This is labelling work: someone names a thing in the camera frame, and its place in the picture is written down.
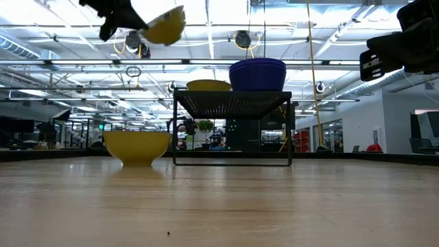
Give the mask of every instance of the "black wire rack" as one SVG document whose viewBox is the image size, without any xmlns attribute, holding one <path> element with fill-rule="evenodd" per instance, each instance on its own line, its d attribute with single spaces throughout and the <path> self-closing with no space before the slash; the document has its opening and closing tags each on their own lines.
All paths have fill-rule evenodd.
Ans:
<svg viewBox="0 0 439 247">
<path fill-rule="evenodd" d="M 287 133 L 288 162 L 286 165 L 255 165 L 240 164 L 240 166 L 290 166 L 292 164 L 292 141 L 291 141 L 291 92 L 213 92 L 213 91 L 174 91 L 174 120 L 173 129 L 173 162 L 174 165 L 219 165 L 177 163 L 177 108 L 178 103 L 184 107 L 194 119 L 261 119 L 285 102 L 287 111 L 285 116 L 285 128 Z"/>
</svg>

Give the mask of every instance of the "wall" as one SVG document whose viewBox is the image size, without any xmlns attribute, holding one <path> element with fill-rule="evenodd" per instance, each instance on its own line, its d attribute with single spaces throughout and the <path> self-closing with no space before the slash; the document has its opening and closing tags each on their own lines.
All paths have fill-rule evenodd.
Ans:
<svg viewBox="0 0 439 247">
<path fill-rule="evenodd" d="M 384 93 L 383 107 L 385 116 L 385 138 L 388 153 L 411 154 L 410 146 L 410 113 L 414 110 L 439 109 L 439 104 L 429 99 L 423 93 L 438 100 L 438 91 L 425 91 L 423 85 L 400 93 Z"/>
<path fill-rule="evenodd" d="M 374 130 L 379 130 L 378 142 L 386 152 L 382 91 L 378 90 L 372 96 L 363 96 L 359 99 L 360 102 L 356 103 L 341 103 L 335 112 L 320 113 L 320 121 L 322 123 L 338 119 L 343 121 L 344 152 L 352 152 L 355 145 L 359 145 L 360 150 L 365 150 L 373 144 Z M 313 126 L 316 125 L 316 117 L 296 120 L 296 129 L 311 127 L 312 131 Z"/>
</svg>

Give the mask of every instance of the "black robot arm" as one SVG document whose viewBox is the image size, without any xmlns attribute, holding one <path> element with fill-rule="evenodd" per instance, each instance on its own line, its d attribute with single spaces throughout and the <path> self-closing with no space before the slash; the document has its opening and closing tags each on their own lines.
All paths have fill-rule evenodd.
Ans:
<svg viewBox="0 0 439 247">
<path fill-rule="evenodd" d="M 439 72 L 438 0 L 416 0 L 398 11 L 402 32 L 371 38 L 360 56 L 363 81 L 402 69 L 410 73 Z"/>
<path fill-rule="evenodd" d="M 105 17 L 99 37 L 107 41 L 118 27 L 134 30 L 149 27 L 131 6 L 131 0 L 80 0 L 80 5 L 89 5 L 97 11 L 99 17 Z"/>
</svg>

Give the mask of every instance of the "yellow bowl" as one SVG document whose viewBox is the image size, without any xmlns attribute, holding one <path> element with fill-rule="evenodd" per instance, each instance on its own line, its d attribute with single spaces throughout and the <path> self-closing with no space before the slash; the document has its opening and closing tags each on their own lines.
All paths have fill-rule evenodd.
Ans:
<svg viewBox="0 0 439 247">
<path fill-rule="evenodd" d="M 186 27 L 186 15 L 183 6 L 160 15 L 148 23 L 148 30 L 142 35 L 151 43 L 172 45 L 181 39 L 181 33 Z"/>
<path fill-rule="evenodd" d="M 166 132 L 104 132 L 108 152 L 123 166 L 150 166 L 166 152 L 171 138 Z"/>
<path fill-rule="evenodd" d="M 232 86 L 219 80 L 195 80 L 186 84 L 190 91 L 230 91 Z"/>
</svg>

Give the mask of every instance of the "wire mesh shelf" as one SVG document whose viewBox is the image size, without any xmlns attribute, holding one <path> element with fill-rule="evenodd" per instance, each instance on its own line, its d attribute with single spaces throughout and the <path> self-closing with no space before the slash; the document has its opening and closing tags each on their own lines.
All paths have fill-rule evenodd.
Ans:
<svg viewBox="0 0 439 247">
<path fill-rule="evenodd" d="M 261 119 L 292 97 L 291 92 L 175 91 L 194 119 Z"/>
</svg>

